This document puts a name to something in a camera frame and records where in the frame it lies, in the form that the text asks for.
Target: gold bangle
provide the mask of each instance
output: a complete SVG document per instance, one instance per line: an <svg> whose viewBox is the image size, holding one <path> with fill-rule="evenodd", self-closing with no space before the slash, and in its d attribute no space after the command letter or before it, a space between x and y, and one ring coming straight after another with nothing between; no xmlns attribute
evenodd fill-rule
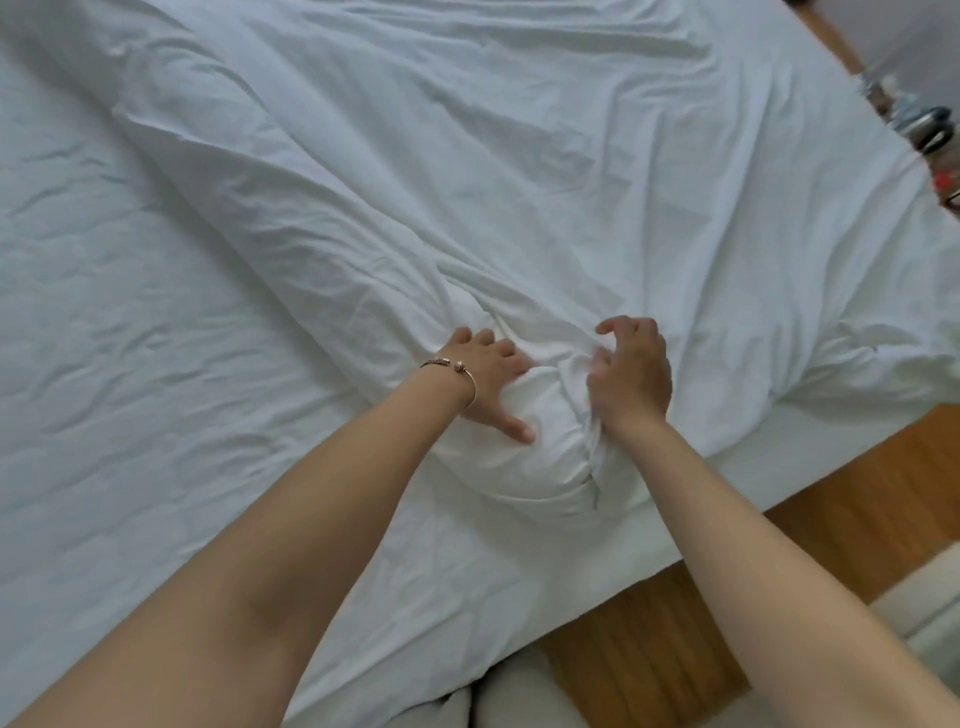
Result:
<svg viewBox="0 0 960 728"><path fill-rule="evenodd" d="M439 367L453 367L454 372L459 372L460 374L465 374L470 377L470 382L473 384L473 399L470 400L470 404L465 407L465 409L470 409L473 403L477 401L477 380L473 378L473 375L469 372L469 369L467 369L467 365L462 361L454 363L445 356L434 356L432 359L427 359L420 364L420 368L423 369L423 367L428 367L431 364L436 364Z"/></svg>

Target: hand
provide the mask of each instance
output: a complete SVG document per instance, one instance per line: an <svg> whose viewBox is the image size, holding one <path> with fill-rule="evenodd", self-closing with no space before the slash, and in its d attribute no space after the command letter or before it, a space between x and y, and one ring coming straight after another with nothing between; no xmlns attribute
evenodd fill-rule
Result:
<svg viewBox="0 0 960 728"><path fill-rule="evenodd" d="M616 336L616 351L601 348L587 377L590 403L604 427L619 437L639 419L664 422L673 380L657 322L617 316L601 322L596 331Z"/></svg>
<svg viewBox="0 0 960 728"><path fill-rule="evenodd" d="M508 415L500 404L500 390L514 379L525 375L534 365L533 360L519 351L514 342L510 339L496 341L493 332L488 328L474 336L469 328L460 327L437 352L437 356L443 356L452 362L464 362L476 381L476 400L464 411L464 417L480 425L495 427L524 445L533 444L537 439L534 429L522 420ZM457 376L468 379L463 374Z"/></svg>

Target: wooden floor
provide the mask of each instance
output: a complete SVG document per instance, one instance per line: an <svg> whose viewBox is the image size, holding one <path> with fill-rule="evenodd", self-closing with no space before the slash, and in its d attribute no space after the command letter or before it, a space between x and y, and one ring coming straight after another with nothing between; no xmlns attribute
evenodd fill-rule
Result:
<svg viewBox="0 0 960 728"><path fill-rule="evenodd" d="M960 407L942 407L769 513L871 601L960 540ZM745 690L683 564L546 637L592 728L678 728Z"/></svg>

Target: wall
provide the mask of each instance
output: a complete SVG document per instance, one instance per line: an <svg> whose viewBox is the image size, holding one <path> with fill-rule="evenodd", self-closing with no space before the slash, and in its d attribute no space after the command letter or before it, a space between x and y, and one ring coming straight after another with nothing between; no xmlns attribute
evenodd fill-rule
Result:
<svg viewBox="0 0 960 728"><path fill-rule="evenodd" d="M817 0L869 66L960 118L960 0Z"/></svg>

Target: bed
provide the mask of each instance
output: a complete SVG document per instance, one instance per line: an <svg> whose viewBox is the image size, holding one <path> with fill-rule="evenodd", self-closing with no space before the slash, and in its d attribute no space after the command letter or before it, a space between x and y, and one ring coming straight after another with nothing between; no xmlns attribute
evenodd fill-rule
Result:
<svg viewBox="0 0 960 728"><path fill-rule="evenodd" d="M7 720L370 400L39 49L3 38L0 94ZM779 401L714 462L768 508L931 404ZM677 558L649 505L546 527L430 458L291 722L381 724Z"/></svg>

